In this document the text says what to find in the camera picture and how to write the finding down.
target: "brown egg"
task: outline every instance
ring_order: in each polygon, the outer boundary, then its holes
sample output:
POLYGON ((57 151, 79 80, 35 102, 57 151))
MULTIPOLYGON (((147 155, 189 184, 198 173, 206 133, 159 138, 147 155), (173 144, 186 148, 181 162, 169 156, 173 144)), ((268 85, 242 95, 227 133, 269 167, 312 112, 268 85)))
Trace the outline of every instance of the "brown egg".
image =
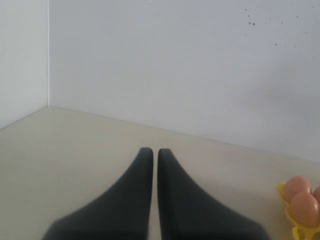
POLYGON ((315 190, 314 190, 314 192, 313 192, 313 194, 312 194, 313 196, 314 196, 314 198, 318 201, 318 203, 320 204, 320 186, 318 186, 315 190))
POLYGON ((292 198, 288 212, 298 224, 307 228, 319 225, 318 201, 307 192, 300 192, 292 198))
POLYGON ((286 182, 283 189, 283 198, 288 203, 298 193, 309 193, 311 194, 310 183, 307 179, 301 176, 295 176, 286 182))

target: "yellow egg carton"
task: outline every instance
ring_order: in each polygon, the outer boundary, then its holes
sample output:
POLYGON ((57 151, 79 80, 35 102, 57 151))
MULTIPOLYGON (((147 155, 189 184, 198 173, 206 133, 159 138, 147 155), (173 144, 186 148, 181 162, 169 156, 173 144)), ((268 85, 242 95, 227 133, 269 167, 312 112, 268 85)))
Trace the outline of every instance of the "yellow egg carton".
POLYGON ((305 227, 300 225, 299 223, 297 223, 295 220, 293 220, 293 218, 289 215, 288 209, 289 209, 289 203, 284 199, 283 197, 283 192, 284 192, 284 187, 285 187, 285 183, 284 182, 280 182, 277 186, 276 186, 276 191, 278 192, 282 202, 285 204, 285 216, 288 219, 288 221, 293 225, 292 228, 292 236, 294 240, 312 240, 313 236, 320 232, 320 225, 317 227, 313 227, 313 228, 309 228, 309 227, 305 227))

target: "beige table surface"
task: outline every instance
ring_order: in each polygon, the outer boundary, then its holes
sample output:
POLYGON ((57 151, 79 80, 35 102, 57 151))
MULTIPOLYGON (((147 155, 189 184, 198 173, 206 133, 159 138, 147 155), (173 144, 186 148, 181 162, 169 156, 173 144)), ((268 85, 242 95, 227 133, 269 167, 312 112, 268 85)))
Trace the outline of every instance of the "beige table surface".
MULTIPOLYGON (((320 184, 319 163, 47 107, 0 130, 0 239, 40 239, 110 187, 140 147, 171 148, 202 188, 275 240, 292 239, 276 183, 302 175, 320 184)), ((160 240, 155 179, 149 239, 160 240)))

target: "egg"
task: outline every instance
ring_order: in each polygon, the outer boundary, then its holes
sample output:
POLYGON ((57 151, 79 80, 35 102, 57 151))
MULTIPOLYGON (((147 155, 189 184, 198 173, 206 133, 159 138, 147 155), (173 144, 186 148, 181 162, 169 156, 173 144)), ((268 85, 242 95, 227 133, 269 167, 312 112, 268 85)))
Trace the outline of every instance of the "egg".
POLYGON ((295 176, 286 182, 283 188, 283 198, 288 203, 298 193, 309 193, 311 194, 310 183, 307 179, 301 176, 295 176))
POLYGON ((314 196, 314 198, 318 201, 318 203, 320 204, 320 186, 318 186, 315 190, 314 190, 314 192, 313 192, 313 194, 312 194, 313 196, 314 196))
POLYGON ((291 200, 288 212, 302 226, 314 228, 319 225, 319 204, 310 193, 300 192, 296 194, 291 200))

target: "white wall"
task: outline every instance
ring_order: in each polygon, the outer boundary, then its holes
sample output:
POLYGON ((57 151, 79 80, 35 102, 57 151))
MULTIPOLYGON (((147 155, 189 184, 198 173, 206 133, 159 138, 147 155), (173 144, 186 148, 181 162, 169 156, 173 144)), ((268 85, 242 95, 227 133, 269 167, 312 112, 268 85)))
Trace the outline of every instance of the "white wall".
POLYGON ((0 129, 48 102, 47 1, 0 0, 0 129))
POLYGON ((51 0, 49 16, 52 106, 320 162, 319 0, 51 0))

